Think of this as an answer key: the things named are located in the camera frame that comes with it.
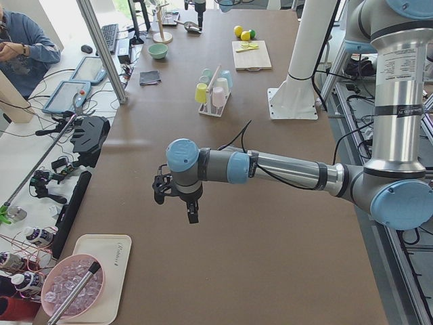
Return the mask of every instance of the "cup rack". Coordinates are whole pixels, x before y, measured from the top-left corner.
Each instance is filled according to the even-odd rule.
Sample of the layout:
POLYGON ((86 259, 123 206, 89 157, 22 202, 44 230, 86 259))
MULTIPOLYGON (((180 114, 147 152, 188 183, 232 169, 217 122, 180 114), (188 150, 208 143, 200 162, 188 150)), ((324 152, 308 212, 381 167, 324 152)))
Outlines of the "cup rack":
POLYGON ((225 107, 225 104, 227 103, 227 100, 230 97, 231 90, 229 90, 229 95, 225 96, 224 105, 222 105, 220 107, 216 107, 212 104, 212 90, 213 90, 213 86, 214 86, 215 81, 219 77, 220 71, 221 71, 221 65, 219 64, 217 66, 214 74, 212 75, 212 78, 209 82, 208 87, 206 88, 206 103, 201 104, 199 109, 198 109, 198 112, 200 114, 216 116, 216 117, 221 117, 221 115, 223 115, 224 107, 225 107))

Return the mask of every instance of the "cutting board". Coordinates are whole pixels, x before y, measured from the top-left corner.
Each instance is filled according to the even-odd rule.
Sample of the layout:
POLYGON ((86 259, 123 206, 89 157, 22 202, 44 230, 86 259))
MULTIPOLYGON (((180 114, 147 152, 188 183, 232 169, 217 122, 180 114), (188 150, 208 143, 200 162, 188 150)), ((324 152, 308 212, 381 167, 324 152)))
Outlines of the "cutting board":
POLYGON ((265 41, 253 41, 258 44, 258 49, 243 51, 237 53, 237 49, 241 49, 241 41, 231 42, 233 49, 233 58, 235 60, 236 70, 262 70, 272 69, 271 59, 269 59, 268 49, 265 41))

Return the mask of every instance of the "pink bowl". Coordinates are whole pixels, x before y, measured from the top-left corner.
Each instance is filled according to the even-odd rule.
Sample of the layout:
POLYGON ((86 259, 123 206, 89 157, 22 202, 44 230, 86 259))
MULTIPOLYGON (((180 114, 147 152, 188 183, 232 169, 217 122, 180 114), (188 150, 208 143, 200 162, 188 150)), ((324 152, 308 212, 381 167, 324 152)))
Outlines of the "pink bowl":
MULTIPOLYGON (((70 266, 71 263, 73 262, 79 262, 82 259, 93 259, 94 261, 97 261, 97 259, 91 255, 88 254, 77 254, 77 255, 72 255, 69 257, 66 257, 64 260, 60 261, 48 274, 48 276, 46 277, 44 283, 43 283, 43 287, 42 287, 42 292, 41 292, 41 304, 42 304, 42 308, 45 311, 45 313, 47 313, 48 316, 52 316, 53 312, 54 312, 54 304, 53 303, 49 303, 47 301, 45 301, 45 295, 51 290, 51 287, 53 286, 53 284, 55 284, 54 282, 54 278, 56 276, 60 276, 62 274, 62 270, 64 267, 66 266, 70 266)), ((66 320, 66 319, 71 319, 71 318, 75 318, 79 315, 82 315, 83 313, 85 313, 87 310, 89 310, 89 308, 91 308, 95 302, 98 300, 98 298, 101 296, 102 290, 104 289, 104 284, 106 281, 106 277, 104 274, 104 269, 102 268, 101 265, 101 272, 102 273, 102 287, 99 290, 95 300, 92 302, 92 304, 90 304, 90 306, 88 306, 88 308, 86 308, 85 310, 83 310, 82 312, 73 315, 73 316, 67 316, 67 315, 63 315, 60 319, 66 320)))

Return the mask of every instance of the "metal base plate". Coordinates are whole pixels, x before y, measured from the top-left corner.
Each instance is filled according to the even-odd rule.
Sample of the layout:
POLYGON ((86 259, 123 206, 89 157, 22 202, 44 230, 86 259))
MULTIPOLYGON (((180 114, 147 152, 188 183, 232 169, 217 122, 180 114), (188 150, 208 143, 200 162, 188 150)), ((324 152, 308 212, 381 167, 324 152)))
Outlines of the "metal base plate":
POLYGON ((271 119, 273 120, 287 120, 287 119, 302 119, 302 120, 317 120, 319 117, 317 116, 316 107, 312 105, 310 112, 303 112, 302 114, 299 114, 298 116, 286 116, 285 114, 282 114, 282 109, 279 109, 281 107, 277 107, 274 104, 271 104, 271 100, 274 97, 274 95, 277 93, 279 88, 268 88, 268 107, 269 107, 269 114, 271 116, 271 119))

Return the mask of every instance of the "yellow cup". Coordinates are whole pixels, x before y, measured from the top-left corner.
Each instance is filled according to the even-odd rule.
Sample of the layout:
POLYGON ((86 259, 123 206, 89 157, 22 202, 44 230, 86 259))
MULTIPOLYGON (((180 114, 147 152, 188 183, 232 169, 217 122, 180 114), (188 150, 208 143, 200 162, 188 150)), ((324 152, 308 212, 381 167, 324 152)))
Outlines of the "yellow cup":
POLYGON ((206 103, 206 88, 207 84, 198 83, 196 87, 196 102, 204 104, 206 103))

